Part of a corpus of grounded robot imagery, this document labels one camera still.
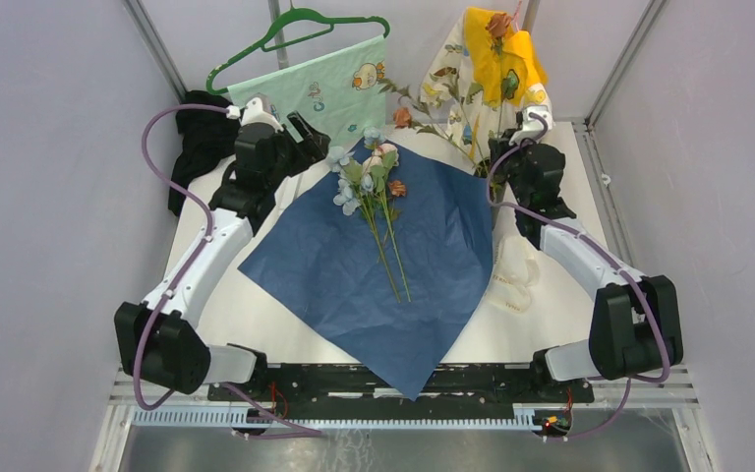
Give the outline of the small rust rose stem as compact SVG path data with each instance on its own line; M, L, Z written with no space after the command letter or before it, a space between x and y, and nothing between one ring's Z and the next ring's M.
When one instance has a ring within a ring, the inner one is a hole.
M387 191L393 198L403 198L407 196L407 187L400 180L388 182Z

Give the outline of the orange flower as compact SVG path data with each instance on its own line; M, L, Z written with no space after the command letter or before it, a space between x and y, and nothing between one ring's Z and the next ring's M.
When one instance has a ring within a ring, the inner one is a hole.
M444 129L447 124L447 105L440 109L430 110L420 98L421 85L418 86L416 93L412 93L408 86L403 87L391 79L383 79L380 84L384 91L395 93L398 97L398 108L393 113L396 127L412 129L419 134L434 135L447 141L472 166L474 171L474 166L465 158L463 152L444 136Z

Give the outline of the flower bunch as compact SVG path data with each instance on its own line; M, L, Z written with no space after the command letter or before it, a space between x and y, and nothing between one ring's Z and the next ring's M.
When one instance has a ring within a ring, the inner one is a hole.
M329 149L324 161L338 181L333 202L344 215L359 214L366 221L395 299L410 302L411 289L394 230L400 214L394 202L400 198L393 198L387 191L387 183L398 180L391 176L399 166L399 150L376 127L364 130L363 146L369 155L362 161L355 158L352 150Z

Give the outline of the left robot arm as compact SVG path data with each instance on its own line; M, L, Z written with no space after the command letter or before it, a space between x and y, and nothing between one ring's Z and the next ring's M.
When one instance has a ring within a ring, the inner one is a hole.
M262 398L264 356L238 345L210 346L197 332L203 308L226 269L273 211L282 182L326 158L329 135L298 112L279 124L268 113L246 117L235 158L204 207L204 225L187 252L139 303L114 315L123 371L134 380L191 394L204 384L231 383L246 400Z

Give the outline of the blue wrapping paper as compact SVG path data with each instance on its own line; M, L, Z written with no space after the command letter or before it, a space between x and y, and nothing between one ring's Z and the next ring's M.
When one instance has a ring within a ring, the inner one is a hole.
M323 176L279 217L240 271L322 338L414 399L470 321L493 270L486 182L399 152L407 187L394 230L412 300L397 301L359 214Z

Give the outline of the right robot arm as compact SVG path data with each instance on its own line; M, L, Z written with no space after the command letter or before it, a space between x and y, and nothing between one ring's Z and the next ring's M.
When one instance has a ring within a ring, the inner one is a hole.
M683 359L673 282L626 264L588 233L560 194L566 159L556 147L536 138L518 140L508 131L490 139L489 148L489 176L513 192L520 234L562 266L594 303L585 339L535 353L531 393L553 401L568 381L666 381Z

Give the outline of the cream ribbon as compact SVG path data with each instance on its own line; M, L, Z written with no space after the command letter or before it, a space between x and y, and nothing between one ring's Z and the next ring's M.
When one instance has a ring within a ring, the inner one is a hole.
M494 251L494 268L483 301L505 313L524 313L533 304L532 288L539 279L539 264L528 243L518 236L504 236Z

